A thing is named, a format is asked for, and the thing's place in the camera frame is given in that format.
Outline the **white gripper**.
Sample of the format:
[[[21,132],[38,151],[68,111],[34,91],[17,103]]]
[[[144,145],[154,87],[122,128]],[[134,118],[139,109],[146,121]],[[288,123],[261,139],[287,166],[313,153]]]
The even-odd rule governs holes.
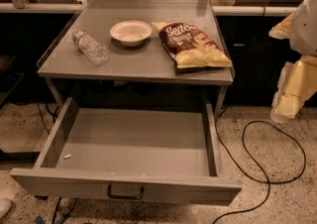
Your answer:
[[[279,76],[270,119],[285,123],[317,92],[317,0],[303,0],[268,35],[278,40],[290,37],[291,48],[305,55],[296,63],[287,61]]]

